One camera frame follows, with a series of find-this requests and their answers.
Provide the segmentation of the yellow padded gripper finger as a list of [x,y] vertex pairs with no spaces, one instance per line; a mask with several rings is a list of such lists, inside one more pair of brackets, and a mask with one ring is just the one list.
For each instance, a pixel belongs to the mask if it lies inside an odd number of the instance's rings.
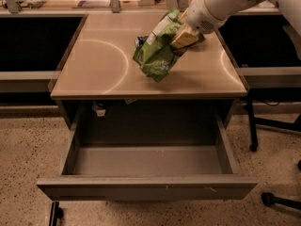
[[170,45],[174,48],[180,49],[185,46],[191,45],[198,40],[199,32],[190,27],[186,27],[176,35]]
[[180,18],[179,18],[179,21],[181,23],[184,23],[185,22],[185,19],[187,17],[187,12],[188,12],[188,8],[181,14]]

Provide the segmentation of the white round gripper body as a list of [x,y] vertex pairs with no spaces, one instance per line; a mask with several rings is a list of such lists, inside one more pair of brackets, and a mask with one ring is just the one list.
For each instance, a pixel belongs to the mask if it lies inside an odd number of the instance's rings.
[[192,0],[187,10],[187,24],[202,34],[215,32],[225,21],[214,16],[206,0]]

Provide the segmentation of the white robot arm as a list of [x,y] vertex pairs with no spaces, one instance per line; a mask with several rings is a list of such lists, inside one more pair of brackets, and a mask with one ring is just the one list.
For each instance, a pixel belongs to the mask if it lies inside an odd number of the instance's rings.
[[286,18],[284,31],[301,58],[301,0],[192,0],[182,15],[182,25],[171,45],[177,49],[192,45],[200,34],[210,34],[235,13],[269,1]]

